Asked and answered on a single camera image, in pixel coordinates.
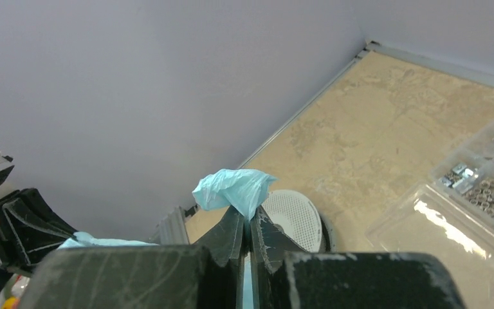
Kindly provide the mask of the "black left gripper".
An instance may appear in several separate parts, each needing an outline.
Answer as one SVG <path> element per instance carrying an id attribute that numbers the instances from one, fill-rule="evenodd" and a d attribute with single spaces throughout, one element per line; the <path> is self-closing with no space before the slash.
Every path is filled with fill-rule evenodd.
<path id="1" fill-rule="evenodd" d="M 0 187 L 0 293 L 78 230 L 46 203 L 36 188 Z"/>

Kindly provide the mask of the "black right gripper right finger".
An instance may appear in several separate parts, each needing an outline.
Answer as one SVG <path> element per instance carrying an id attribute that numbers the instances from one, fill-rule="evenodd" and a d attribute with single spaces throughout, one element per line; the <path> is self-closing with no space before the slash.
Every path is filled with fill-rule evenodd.
<path id="1" fill-rule="evenodd" d="M 250 221 L 255 308 L 465 308 L 449 271 L 417 252 L 302 250 L 267 216 Z"/>

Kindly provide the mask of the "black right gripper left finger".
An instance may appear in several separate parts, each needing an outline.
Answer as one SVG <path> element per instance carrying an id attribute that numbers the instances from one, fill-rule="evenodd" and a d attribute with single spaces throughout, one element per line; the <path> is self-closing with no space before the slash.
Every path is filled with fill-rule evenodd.
<path id="1" fill-rule="evenodd" d="M 240 308 L 244 218 L 233 208 L 192 245 L 60 249 L 20 308 Z"/>

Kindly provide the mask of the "blue plastic bag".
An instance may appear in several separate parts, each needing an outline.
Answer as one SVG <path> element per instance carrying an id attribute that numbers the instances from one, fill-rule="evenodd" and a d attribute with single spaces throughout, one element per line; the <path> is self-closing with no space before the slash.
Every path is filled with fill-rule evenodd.
<path id="1" fill-rule="evenodd" d="M 274 176 L 256 169 L 221 169 L 201 179 L 193 190 L 196 203 L 204 211 L 230 208 L 236 209 L 244 218 L 245 256 L 248 249 L 246 226 L 254 217 L 257 208 L 267 199 L 270 185 L 275 181 Z M 76 232 L 67 239 L 60 249 L 86 247 L 126 247 L 163 245 L 142 241 L 126 241 L 120 239 L 99 239 L 85 232 Z M 253 288 L 251 268 L 244 262 L 244 277 L 242 284 L 242 306 L 253 307 Z"/>

